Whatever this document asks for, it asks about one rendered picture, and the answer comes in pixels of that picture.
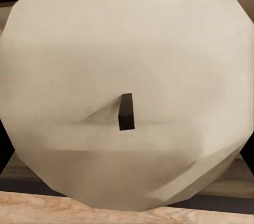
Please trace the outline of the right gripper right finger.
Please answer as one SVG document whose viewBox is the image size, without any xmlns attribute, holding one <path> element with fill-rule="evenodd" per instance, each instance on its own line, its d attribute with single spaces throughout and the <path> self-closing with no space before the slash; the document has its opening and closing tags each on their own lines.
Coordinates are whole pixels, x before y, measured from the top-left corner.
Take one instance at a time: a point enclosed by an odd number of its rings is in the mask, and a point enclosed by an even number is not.
<svg viewBox="0 0 254 224">
<path fill-rule="evenodd" d="M 254 133 L 251 135 L 240 154 L 254 175 Z"/>
</svg>

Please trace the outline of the pillar candle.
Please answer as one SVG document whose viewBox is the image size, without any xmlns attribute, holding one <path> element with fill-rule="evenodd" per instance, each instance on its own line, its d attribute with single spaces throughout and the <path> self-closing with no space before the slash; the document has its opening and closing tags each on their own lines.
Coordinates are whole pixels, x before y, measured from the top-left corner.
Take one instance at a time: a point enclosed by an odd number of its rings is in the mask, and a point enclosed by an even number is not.
<svg viewBox="0 0 254 224">
<path fill-rule="evenodd" d="M 0 120 L 66 197 L 140 212 L 188 200 L 254 133 L 254 23 L 237 0 L 19 0 Z"/>
</svg>

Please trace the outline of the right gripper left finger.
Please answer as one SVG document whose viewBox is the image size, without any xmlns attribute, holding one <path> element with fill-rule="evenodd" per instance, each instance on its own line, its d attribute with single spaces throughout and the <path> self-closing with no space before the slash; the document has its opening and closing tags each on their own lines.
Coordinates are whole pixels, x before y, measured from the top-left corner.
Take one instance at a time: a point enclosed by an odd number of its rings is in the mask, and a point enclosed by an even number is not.
<svg viewBox="0 0 254 224">
<path fill-rule="evenodd" d="M 0 120 L 0 174 L 14 154 L 15 149 Z"/>
</svg>

